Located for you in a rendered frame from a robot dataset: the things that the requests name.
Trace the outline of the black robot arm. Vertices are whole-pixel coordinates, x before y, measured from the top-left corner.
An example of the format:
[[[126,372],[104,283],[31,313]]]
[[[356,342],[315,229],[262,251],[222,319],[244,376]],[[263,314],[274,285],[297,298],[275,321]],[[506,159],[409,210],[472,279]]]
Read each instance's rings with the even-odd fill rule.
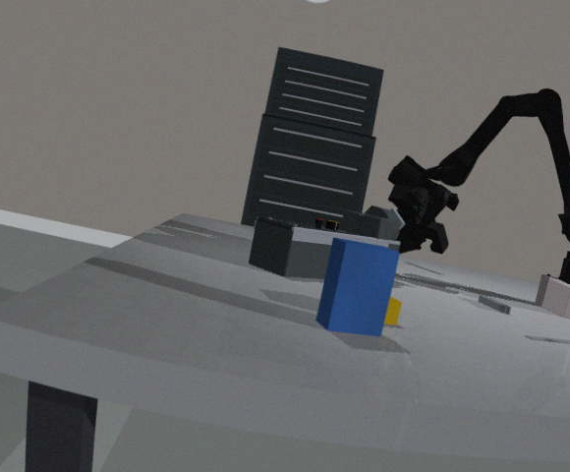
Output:
[[[563,125],[560,95],[553,89],[539,92],[506,95],[483,120],[482,124],[466,142],[450,152],[439,164],[428,170],[410,156],[405,156],[391,170],[388,180],[394,184],[388,200],[398,207],[397,211],[413,211],[422,218],[431,199],[439,215],[445,206],[453,211],[459,205],[458,194],[432,182],[441,181],[450,186],[462,186],[473,170],[481,153],[504,128],[513,116],[538,117],[548,137],[558,181],[560,184],[564,214],[558,214],[562,234],[570,241],[570,151]]]

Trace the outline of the blue block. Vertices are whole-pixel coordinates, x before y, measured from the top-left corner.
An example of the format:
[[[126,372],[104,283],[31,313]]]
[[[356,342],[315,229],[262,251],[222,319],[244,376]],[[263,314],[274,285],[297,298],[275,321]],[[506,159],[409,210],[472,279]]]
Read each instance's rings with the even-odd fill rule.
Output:
[[[326,330],[381,336],[399,257],[333,237],[316,321]]]

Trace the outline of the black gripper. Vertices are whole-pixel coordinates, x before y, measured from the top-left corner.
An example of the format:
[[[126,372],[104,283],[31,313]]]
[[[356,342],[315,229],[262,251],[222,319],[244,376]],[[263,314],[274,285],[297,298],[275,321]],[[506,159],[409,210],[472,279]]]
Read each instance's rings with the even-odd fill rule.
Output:
[[[418,218],[413,211],[399,212],[405,224],[396,241],[400,241],[400,255],[421,249],[421,245],[430,239],[430,250],[442,254],[448,247],[447,234],[443,223],[436,222],[437,209],[435,203],[428,199],[427,211]],[[426,239],[427,238],[427,239]]]

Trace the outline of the yellow cube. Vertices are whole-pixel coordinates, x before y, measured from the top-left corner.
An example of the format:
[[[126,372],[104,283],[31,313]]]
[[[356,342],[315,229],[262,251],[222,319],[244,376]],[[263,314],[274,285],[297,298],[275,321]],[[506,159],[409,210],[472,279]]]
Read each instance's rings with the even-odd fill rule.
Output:
[[[387,312],[385,314],[384,325],[397,325],[402,302],[390,297]]]

